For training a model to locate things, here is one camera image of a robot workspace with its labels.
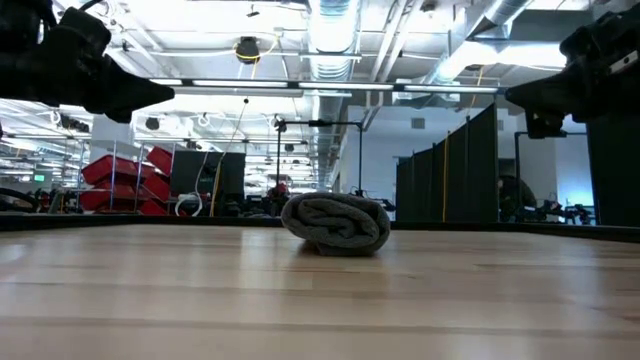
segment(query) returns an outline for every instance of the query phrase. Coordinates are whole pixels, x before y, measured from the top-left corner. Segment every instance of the yellow cable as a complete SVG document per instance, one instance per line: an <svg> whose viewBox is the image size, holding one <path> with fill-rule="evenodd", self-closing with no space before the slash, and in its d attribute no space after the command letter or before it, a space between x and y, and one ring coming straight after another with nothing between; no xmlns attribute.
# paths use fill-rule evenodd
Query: yellow cable
<svg viewBox="0 0 640 360"><path fill-rule="evenodd" d="M480 68L480 75L478 75L478 83L476 84L476 86L480 86L480 83L482 82L482 73L483 72L484 72L484 66ZM475 105L475 104L476 104L476 94L473 94L473 98L471 98L471 105L469 106L469 109L467 110L467 116L469 116L471 114L471 109L473 108L473 105Z"/></svg>
<svg viewBox="0 0 640 360"><path fill-rule="evenodd" d="M449 134L444 138L444 174L442 179L442 222L447 222L447 182L449 181Z"/></svg>
<svg viewBox="0 0 640 360"><path fill-rule="evenodd" d="M251 73L251 80L255 78L257 69L258 69L258 59L256 58L253 61L253 71ZM222 172L222 160L224 160L225 155L227 155L227 151L229 151L229 148L231 147L231 144L233 143L233 140L236 137L238 130L240 129L240 123L242 122L242 117L244 116L244 110L247 108L247 104L248 103L245 103L244 106L242 107L242 112L240 113L240 117L238 117L238 123L236 124L235 130L233 130L233 134L231 135L231 140L229 140L227 147L222 153L222 156L220 156L220 161L218 161L218 167L216 168L216 178L214 179L214 182L213 182L213 193L211 193L211 210L209 211L209 217L213 217L215 215L214 209L216 205L216 195L218 194L218 187L220 185L220 173Z"/></svg>
<svg viewBox="0 0 640 360"><path fill-rule="evenodd" d="M276 48L276 45L278 44L278 40L280 39L280 35L274 35L275 39L273 39L273 43L271 43L271 47L269 48L269 50L267 50L267 52L256 55L256 56L245 56L242 54L238 54L238 52L236 51L236 49L238 48L238 44L236 43L235 45L233 45L233 51L236 53L236 56L240 59L243 60L255 60L255 62L257 63L258 60L260 60L260 57L262 56L267 56L269 54L271 54L271 52L273 51L273 49Z"/></svg>

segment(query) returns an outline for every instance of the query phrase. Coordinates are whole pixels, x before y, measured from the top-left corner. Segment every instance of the rolled towel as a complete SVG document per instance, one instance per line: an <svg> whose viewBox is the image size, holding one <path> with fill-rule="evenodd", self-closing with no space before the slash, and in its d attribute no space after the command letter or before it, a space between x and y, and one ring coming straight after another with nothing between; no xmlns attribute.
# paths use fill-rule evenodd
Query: rolled towel
<svg viewBox="0 0 640 360"><path fill-rule="evenodd" d="M287 202L281 217L289 231L326 256L370 256L389 238L389 216L382 206L352 195L298 195Z"/></svg>

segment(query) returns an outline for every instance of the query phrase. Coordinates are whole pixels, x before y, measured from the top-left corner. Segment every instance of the fluorescent light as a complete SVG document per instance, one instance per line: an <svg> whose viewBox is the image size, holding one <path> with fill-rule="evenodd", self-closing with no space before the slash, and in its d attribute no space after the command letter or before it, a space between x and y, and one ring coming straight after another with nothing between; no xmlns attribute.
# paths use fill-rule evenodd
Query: fluorescent light
<svg viewBox="0 0 640 360"><path fill-rule="evenodd" d="M76 139L76 140L89 140L91 139L91 135L25 135L25 134L11 134L8 135L7 138L11 139L32 139L32 140L67 140L67 139Z"/></svg>
<svg viewBox="0 0 640 360"><path fill-rule="evenodd" d="M335 53L335 54L312 54L312 53L303 53L299 55L300 58L302 59L329 59L329 60L335 60L335 59L340 59L340 60L361 60L362 59L362 55L359 54L342 54L342 53Z"/></svg>
<svg viewBox="0 0 640 360"><path fill-rule="evenodd" d="M301 82L301 89L326 89L326 90L393 90L394 84L372 83L332 83L332 82Z"/></svg>
<svg viewBox="0 0 640 360"><path fill-rule="evenodd" d="M56 164L56 163L39 163L38 165L46 166L46 167L55 167L55 168L61 168L62 167L62 164Z"/></svg>
<svg viewBox="0 0 640 360"><path fill-rule="evenodd" d="M1 175L33 175L33 171L25 170L0 170Z"/></svg>
<svg viewBox="0 0 640 360"><path fill-rule="evenodd" d="M350 92L326 92L326 91L311 90L311 91L305 91L304 96L350 98L353 95Z"/></svg>
<svg viewBox="0 0 640 360"><path fill-rule="evenodd" d="M236 81L236 80L193 80L196 86L212 87L245 87L245 88L286 88L288 85L284 81Z"/></svg>
<svg viewBox="0 0 640 360"><path fill-rule="evenodd" d="M498 88L488 86L405 85L404 91L450 94L496 94Z"/></svg>
<svg viewBox="0 0 640 360"><path fill-rule="evenodd" d="M182 80L180 79L150 79L152 82L160 85L182 85Z"/></svg>

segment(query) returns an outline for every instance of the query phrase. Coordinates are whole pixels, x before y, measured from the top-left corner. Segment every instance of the table surface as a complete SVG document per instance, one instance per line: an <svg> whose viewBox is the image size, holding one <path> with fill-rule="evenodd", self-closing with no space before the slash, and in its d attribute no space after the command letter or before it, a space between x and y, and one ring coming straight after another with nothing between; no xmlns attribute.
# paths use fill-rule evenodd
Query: table surface
<svg viewBox="0 0 640 360"><path fill-rule="evenodd" d="M638 359L640 245L392 232L323 258L283 229L0 233L0 359Z"/></svg>

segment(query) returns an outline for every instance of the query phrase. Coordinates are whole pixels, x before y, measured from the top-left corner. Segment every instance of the black curtain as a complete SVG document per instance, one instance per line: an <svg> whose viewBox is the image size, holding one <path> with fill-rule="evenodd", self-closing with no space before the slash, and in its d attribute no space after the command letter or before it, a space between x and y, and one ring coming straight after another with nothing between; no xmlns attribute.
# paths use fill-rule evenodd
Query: black curtain
<svg viewBox="0 0 640 360"><path fill-rule="evenodd" d="M587 125L598 225L640 226L640 121L612 117Z"/></svg>
<svg viewBox="0 0 640 360"><path fill-rule="evenodd" d="M447 222L470 221L467 216L468 124L449 136L447 165Z"/></svg>
<svg viewBox="0 0 640 360"><path fill-rule="evenodd" d="M396 169L396 221L408 222L412 217L412 181L411 159L400 159Z"/></svg>
<svg viewBox="0 0 640 360"><path fill-rule="evenodd" d="M469 127L467 219L498 221L498 114L492 104Z"/></svg>
<svg viewBox="0 0 640 360"><path fill-rule="evenodd" d="M433 168L431 173L431 219L442 222L444 204L444 142L433 147Z"/></svg>
<svg viewBox="0 0 640 360"><path fill-rule="evenodd" d="M431 220L431 150L425 150L413 155L413 199L415 221L429 222Z"/></svg>

